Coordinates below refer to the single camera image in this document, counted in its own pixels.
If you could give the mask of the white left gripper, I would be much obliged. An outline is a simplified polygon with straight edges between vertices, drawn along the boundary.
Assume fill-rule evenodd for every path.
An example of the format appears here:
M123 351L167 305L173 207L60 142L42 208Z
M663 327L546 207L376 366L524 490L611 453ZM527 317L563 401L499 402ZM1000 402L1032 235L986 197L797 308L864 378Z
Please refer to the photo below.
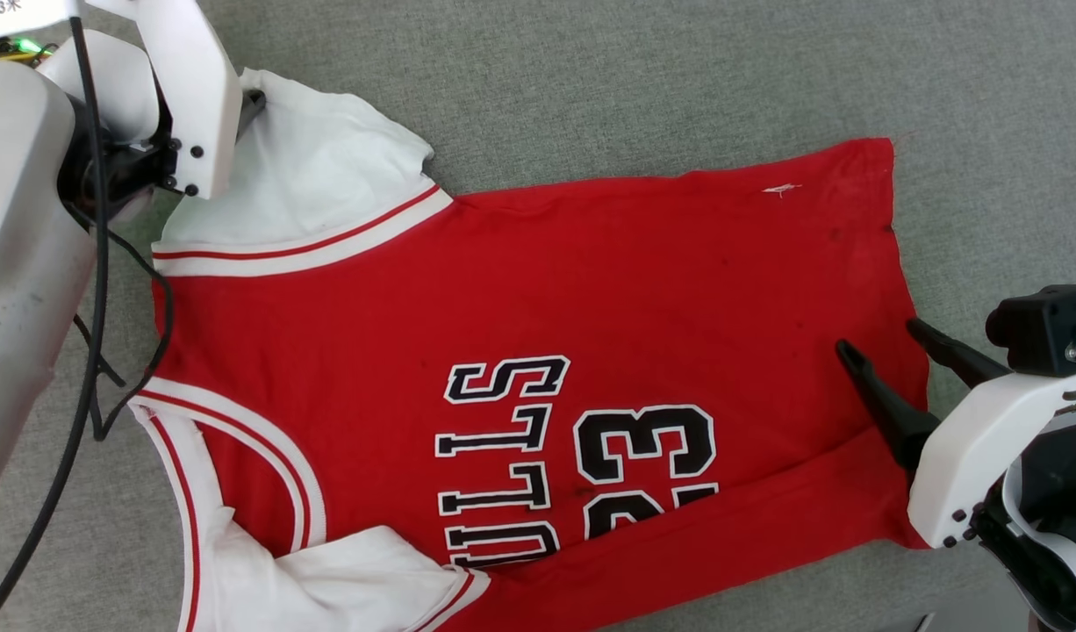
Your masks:
M75 116L63 159L68 201L134 201L150 188L212 199L228 188L233 144L268 98L243 90L194 1L100 1L142 39L77 29L63 45Z

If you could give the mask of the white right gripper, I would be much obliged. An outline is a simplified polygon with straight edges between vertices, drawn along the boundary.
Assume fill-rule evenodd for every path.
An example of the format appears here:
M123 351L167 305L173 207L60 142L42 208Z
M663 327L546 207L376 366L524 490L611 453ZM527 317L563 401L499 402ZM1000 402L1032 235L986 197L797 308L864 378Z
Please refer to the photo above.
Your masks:
M895 463L915 471L907 515L929 547L963 540L1015 465L1020 476L1003 484L1013 520L1038 519L1054 500L1076 493L1076 375L1013 373L928 321L906 327L928 357L972 389L942 423L886 383L855 345L837 341L836 355Z

